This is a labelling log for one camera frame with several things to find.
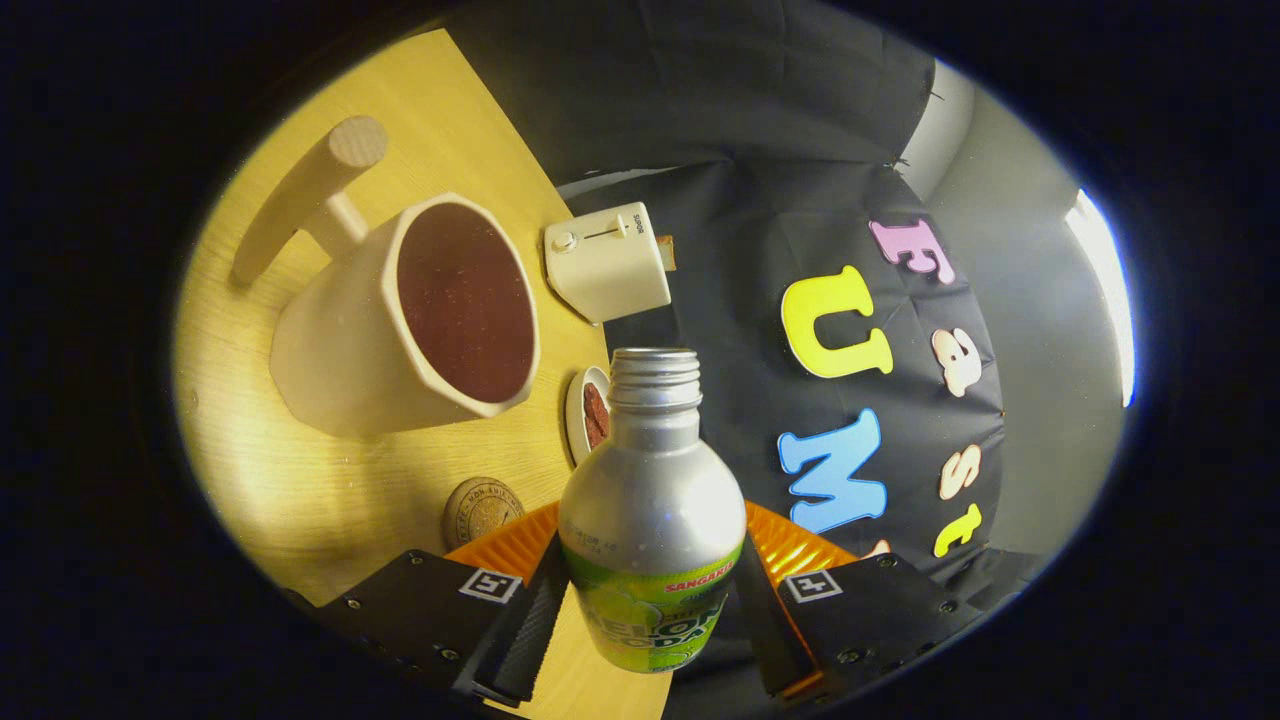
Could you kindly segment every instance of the wooden peg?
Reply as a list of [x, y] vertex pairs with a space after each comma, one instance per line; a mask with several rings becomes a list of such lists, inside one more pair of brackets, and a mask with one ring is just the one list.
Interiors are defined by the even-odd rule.
[[298, 228], [330, 256], [353, 250], [369, 225], [343, 190], [387, 155], [387, 131], [367, 115], [347, 118], [320, 138], [253, 217], [236, 251], [236, 279], [253, 282]]
[[676, 269], [676, 238], [669, 234], [659, 234], [658, 241], [658, 255], [662, 256], [662, 269], [673, 272]]

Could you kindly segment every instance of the green label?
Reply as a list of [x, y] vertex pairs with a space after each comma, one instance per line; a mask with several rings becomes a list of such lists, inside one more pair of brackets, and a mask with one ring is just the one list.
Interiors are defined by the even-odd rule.
[[728, 597], [727, 556], [689, 573], [634, 575], [600, 568], [564, 550], [579, 605], [596, 650], [634, 673], [667, 673], [707, 644]]

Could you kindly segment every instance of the silver bottle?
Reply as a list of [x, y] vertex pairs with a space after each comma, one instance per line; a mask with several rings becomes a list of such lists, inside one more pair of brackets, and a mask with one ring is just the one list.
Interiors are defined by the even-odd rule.
[[564, 488], [559, 536], [596, 650], [662, 673], [707, 643], [746, 533], [733, 474], [698, 437], [698, 355], [620, 348], [609, 437]]

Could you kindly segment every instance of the foam letter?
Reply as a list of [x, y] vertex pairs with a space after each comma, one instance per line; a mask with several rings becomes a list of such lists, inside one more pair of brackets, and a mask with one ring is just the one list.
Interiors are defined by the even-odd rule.
[[969, 333], [960, 328], [955, 329], [955, 334], [933, 331], [929, 342], [933, 345], [933, 356], [942, 365], [942, 378], [947, 383], [947, 389], [956, 397], [964, 397], [965, 388], [982, 379], [978, 346], [973, 343]]
[[873, 328], [867, 342], [828, 350], [818, 342], [813, 323], [822, 315], [856, 310], [870, 315], [872, 293], [863, 275], [845, 265], [838, 275], [823, 275], [791, 283], [782, 295], [782, 328], [796, 360], [819, 378], [838, 378], [872, 368], [893, 372], [893, 354], [884, 331]]
[[879, 420], [872, 409], [863, 410], [854, 424], [829, 433], [797, 438], [794, 433], [778, 437], [782, 469], [799, 473], [805, 462], [822, 459], [791, 484], [791, 495], [824, 497], [823, 502], [796, 502], [791, 521], [822, 533], [858, 520], [884, 514], [888, 492], [883, 483], [851, 478], [879, 447]]
[[951, 500], [960, 492], [960, 488], [966, 488], [973, 484], [974, 478], [978, 477], [978, 468], [982, 464], [982, 448], [977, 445], [970, 445], [964, 448], [964, 452], [955, 452], [951, 457], [947, 457], [945, 465], [942, 465], [942, 480], [938, 483], [938, 497], [942, 500]]
[[938, 533], [938, 539], [933, 543], [933, 556], [942, 557], [951, 550], [951, 543], [960, 541], [964, 544], [973, 539], [973, 532], [982, 524], [982, 512], [978, 506], [969, 503], [969, 511], [947, 523], [946, 528]]
[[872, 547], [872, 551], [868, 552], [867, 555], [859, 557], [859, 560], [867, 560], [868, 557], [876, 557], [877, 555], [886, 555], [886, 553], [890, 553], [890, 552], [893, 552], [893, 548], [888, 546], [888, 541], [887, 539], [881, 538]]
[[[933, 237], [933, 231], [929, 229], [928, 223], [924, 220], [916, 220], [914, 225], [905, 228], [886, 228], [879, 223], [872, 222], [870, 228], [872, 234], [876, 236], [876, 242], [881, 246], [881, 252], [884, 254], [884, 259], [890, 263], [897, 265], [902, 255], [909, 255], [910, 260], [906, 261], [906, 266], [911, 272], [932, 273], [937, 270], [938, 282], [942, 284], [955, 282], [956, 272], [951, 269], [951, 263], [947, 263], [947, 256], [942, 254], [938, 238]], [[933, 255], [933, 258], [929, 258], [925, 252]]]

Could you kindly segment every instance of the table surface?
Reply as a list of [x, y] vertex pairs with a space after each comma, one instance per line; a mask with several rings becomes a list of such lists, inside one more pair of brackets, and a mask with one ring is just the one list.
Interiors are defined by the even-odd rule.
[[[370, 227], [444, 191], [488, 208], [532, 281], [541, 360], [531, 397], [488, 420], [339, 439], [289, 415], [268, 370], [284, 305], [329, 261], [298, 233], [250, 287], [230, 282], [262, 201], [320, 137], [376, 118], [387, 156], [347, 188]], [[239, 167], [214, 205], [177, 300], [173, 392], [205, 496], [244, 553], [314, 605], [408, 548], [444, 552], [442, 512], [462, 480], [508, 483], [527, 510], [559, 498], [572, 469], [562, 402], [573, 374], [607, 366], [604, 334], [552, 295], [541, 228], [571, 217], [538, 161], [444, 31], [367, 59], [301, 105]], [[527, 717], [658, 717], [671, 676], [618, 670], [594, 652], [570, 588]]]

